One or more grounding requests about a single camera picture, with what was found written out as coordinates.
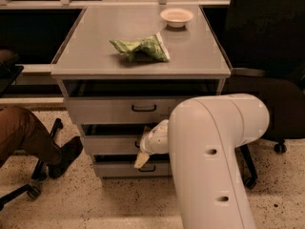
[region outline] white robotic arm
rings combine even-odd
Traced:
[[[143,136],[143,153],[170,153],[185,229],[255,228],[234,149],[268,125],[266,106],[252,95],[204,96],[182,102]]]

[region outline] person's leg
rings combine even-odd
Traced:
[[[29,110],[9,107],[0,111],[0,168],[19,147],[48,164],[61,160],[59,147],[38,118]]]

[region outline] black shoe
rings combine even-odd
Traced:
[[[83,151],[83,145],[79,136],[75,136],[67,142],[61,149],[61,161],[56,165],[48,165],[49,177],[56,179],[61,177],[69,166],[79,157]]]

